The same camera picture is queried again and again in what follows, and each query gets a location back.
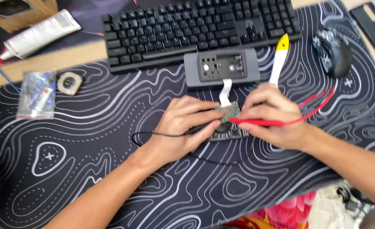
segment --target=red wire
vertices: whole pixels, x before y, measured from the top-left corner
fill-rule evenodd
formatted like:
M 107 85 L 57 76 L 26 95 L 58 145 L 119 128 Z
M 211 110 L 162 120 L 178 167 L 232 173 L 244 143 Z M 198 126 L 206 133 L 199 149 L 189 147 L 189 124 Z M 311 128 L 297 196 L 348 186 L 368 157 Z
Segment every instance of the red wire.
M 323 90 L 322 92 L 319 92 L 317 94 L 312 95 L 311 97 L 309 97 L 305 101 L 303 101 L 301 104 L 299 104 L 299 107 L 301 108 L 301 107 L 305 106 L 306 104 L 308 104 L 312 100 L 321 97 L 323 94 L 327 93 L 328 91 L 329 90 L 327 89 L 327 90 Z M 334 95 L 334 87 L 331 89 L 330 94 L 326 97 L 326 99 L 314 111 L 310 112 L 309 114 L 307 114 L 307 115 L 305 115 L 305 116 L 303 116 L 299 119 L 296 119 L 296 120 L 293 120 L 293 121 L 290 121 L 290 122 L 282 122 L 282 121 L 274 121 L 274 120 L 262 120 L 262 119 L 238 119 L 238 118 L 231 118 L 231 119 L 229 119 L 229 122 L 236 123 L 236 124 L 250 123 L 250 124 L 259 125 L 259 126 L 285 126 L 285 125 L 297 123 L 297 122 L 300 122 L 300 121 L 304 121 L 307 118 L 311 117 L 312 115 L 316 114 L 322 107 L 324 107 L 327 104 L 327 102 L 330 100 L 330 98 L 333 95 Z

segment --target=keyboard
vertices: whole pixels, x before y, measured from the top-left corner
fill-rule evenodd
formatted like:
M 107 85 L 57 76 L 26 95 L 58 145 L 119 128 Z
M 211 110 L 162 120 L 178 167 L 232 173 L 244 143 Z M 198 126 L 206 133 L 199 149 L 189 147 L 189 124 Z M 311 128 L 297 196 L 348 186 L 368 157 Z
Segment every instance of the keyboard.
M 110 72 L 165 65 L 185 53 L 301 38 L 291 0 L 196 0 L 102 16 Z

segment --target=computer mouse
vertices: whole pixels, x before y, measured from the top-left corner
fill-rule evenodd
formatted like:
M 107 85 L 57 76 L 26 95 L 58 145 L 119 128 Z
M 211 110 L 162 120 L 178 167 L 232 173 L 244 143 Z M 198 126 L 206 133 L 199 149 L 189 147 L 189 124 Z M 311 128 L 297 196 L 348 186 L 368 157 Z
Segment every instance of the computer mouse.
M 347 76 L 351 68 L 352 53 L 343 34 L 331 28 L 317 30 L 312 44 L 327 75 L 333 78 Z

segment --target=yellow and white tool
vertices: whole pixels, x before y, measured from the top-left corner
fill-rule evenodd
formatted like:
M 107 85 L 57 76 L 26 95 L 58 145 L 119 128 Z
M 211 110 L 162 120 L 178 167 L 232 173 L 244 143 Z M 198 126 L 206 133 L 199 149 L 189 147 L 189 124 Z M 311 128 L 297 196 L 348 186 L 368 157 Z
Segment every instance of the yellow and white tool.
M 285 34 L 281 37 L 281 39 L 278 42 L 278 45 L 276 46 L 274 64 L 272 65 L 271 78 L 269 79 L 269 82 L 271 84 L 275 84 L 277 87 L 278 87 L 279 75 L 281 74 L 283 64 L 285 63 L 288 50 L 289 50 L 289 38 L 288 38 L 288 34 Z

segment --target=topographic pattern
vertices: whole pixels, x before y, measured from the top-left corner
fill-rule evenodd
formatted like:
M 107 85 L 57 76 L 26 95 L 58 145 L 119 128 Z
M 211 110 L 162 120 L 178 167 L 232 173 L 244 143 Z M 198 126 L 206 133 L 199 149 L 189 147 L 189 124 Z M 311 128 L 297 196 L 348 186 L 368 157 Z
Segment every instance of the topographic pattern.
M 375 63 L 346 12 L 338 1 L 297 9 L 303 38 L 290 45 L 279 88 L 299 103 L 335 86 L 334 97 L 308 122 L 375 151 Z M 352 47 L 346 78 L 328 78 L 312 49 L 312 34 L 323 25 L 342 31 Z M 257 50 L 262 81 L 271 73 L 273 53 Z M 183 65 L 112 75 L 101 61 L 67 70 L 85 83 L 77 96 L 57 93 L 53 120 L 15 120 L 18 95 L 0 88 L 0 229 L 42 228 L 136 150 L 131 134 L 153 130 L 171 98 L 186 94 Z M 243 104 L 255 87 L 234 89 L 230 100 Z M 218 93 L 190 95 L 217 101 Z M 194 154 L 220 162 L 249 158 L 227 167 L 187 155 L 148 177 L 108 228 L 206 228 L 340 178 L 302 152 L 257 138 L 204 143 Z

